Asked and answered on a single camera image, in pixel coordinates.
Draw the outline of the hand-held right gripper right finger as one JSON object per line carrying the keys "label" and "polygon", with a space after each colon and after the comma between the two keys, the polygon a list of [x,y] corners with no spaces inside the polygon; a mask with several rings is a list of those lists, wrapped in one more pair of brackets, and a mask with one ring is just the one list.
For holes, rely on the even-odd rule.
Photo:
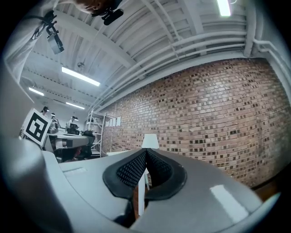
{"label": "hand-held right gripper right finger", "polygon": [[184,187],[152,201],[131,226],[140,233],[248,233],[262,220],[260,198],[214,165],[158,150],[184,167]]}

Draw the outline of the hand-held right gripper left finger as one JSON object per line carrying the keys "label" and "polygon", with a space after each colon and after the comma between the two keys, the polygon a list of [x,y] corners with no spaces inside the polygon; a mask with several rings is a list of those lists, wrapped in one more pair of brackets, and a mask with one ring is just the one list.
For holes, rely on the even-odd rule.
{"label": "hand-held right gripper left finger", "polygon": [[133,228],[134,189],[146,169],[146,149],[60,164],[68,183],[65,209],[73,228]]}

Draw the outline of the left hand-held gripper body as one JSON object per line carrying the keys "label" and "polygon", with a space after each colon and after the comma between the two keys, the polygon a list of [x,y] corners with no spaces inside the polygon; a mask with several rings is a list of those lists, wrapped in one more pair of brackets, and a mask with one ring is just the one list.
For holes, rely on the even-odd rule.
{"label": "left hand-held gripper body", "polygon": [[50,120],[44,117],[36,109],[32,108],[25,118],[23,133],[27,138],[38,144],[40,147],[43,147],[49,127]]}

